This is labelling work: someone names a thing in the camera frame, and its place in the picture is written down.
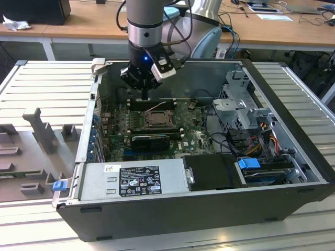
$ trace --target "computer case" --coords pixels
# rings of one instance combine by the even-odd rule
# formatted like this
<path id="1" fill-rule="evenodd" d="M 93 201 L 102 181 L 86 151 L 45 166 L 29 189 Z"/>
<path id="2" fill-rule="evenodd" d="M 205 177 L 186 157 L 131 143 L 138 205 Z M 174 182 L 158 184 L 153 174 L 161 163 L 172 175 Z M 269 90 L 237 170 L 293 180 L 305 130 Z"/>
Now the computer case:
<path id="1" fill-rule="evenodd" d="M 63 25 L 70 12 L 69 0 L 0 0 L 2 21 L 4 15 L 31 24 Z"/>

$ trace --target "blue latch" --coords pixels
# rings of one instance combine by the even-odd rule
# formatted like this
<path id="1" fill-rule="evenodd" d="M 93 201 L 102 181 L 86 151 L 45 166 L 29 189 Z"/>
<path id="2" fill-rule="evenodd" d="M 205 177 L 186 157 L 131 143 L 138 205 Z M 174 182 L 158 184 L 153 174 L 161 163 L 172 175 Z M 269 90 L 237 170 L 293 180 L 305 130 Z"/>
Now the blue latch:
<path id="1" fill-rule="evenodd" d="M 68 184 L 68 182 L 66 180 L 61 180 L 61 181 L 55 181 L 53 183 L 53 187 L 52 190 L 53 191 L 66 191 L 66 185 Z"/>
<path id="2" fill-rule="evenodd" d="M 243 158 L 238 161 L 241 169 L 261 168 L 260 163 L 256 158 Z"/>

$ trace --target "metal bracket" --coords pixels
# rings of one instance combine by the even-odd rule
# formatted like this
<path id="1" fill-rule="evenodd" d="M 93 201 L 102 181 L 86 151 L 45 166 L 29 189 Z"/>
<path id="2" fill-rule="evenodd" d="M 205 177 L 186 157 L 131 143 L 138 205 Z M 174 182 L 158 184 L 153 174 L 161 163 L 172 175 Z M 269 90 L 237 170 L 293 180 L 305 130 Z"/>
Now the metal bracket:
<path id="1" fill-rule="evenodd" d="M 92 65 L 91 65 L 91 70 L 92 70 L 92 74 L 93 76 L 99 75 L 103 72 L 106 71 L 106 66 L 108 65 L 112 65 L 111 61 L 106 61 L 105 58 L 96 58 L 93 59 L 92 61 Z"/>
<path id="2" fill-rule="evenodd" d="M 245 87 L 247 88 L 250 79 L 243 71 L 231 71 L 227 73 L 226 79 L 230 88 Z"/>
<path id="3" fill-rule="evenodd" d="M 194 184 L 195 180 L 194 180 L 194 177 L 193 177 L 192 169 L 191 168 L 185 169 L 185 173 L 186 173 L 187 183 L 190 184 L 190 185 Z"/>
<path id="4" fill-rule="evenodd" d="M 247 112 L 247 116 L 250 121 L 249 125 L 257 126 L 257 118 L 260 122 L 265 122 L 270 113 L 272 112 L 269 108 L 249 109 Z"/>

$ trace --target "paper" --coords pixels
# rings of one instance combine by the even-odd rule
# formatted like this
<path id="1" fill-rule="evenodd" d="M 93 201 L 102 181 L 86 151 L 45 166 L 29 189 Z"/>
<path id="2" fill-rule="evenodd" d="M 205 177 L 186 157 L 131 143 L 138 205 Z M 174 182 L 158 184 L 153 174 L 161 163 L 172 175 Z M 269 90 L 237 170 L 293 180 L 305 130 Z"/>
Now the paper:
<path id="1" fill-rule="evenodd" d="M 282 15 L 266 15 L 266 14 L 257 14 L 263 20 L 277 20 L 277 21 L 293 21 L 287 16 Z"/>
<path id="2" fill-rule="evenodd" d="M 29 23 L 25 21 L 13 21 L 8 18 L 4 17 L 4 21 L 2 24 L 7 27 L 9 30 L 17 31 L 17 30 L 24 30 L 24 29 L 29 29 L 31 26 Z"/>

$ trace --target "black plastic cover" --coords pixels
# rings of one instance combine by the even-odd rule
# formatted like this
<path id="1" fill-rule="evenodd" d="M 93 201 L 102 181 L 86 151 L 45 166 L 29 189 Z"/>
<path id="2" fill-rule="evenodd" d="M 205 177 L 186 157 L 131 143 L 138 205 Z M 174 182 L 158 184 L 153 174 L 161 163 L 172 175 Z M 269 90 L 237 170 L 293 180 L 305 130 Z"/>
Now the black plastic cover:
<path id="1" fill-rule="evenodd" d="M 191 191 L 241 188 L 233 158 L 227 154 L 206 154 L 183 156 L 185 169 L 193 173 Z"/>

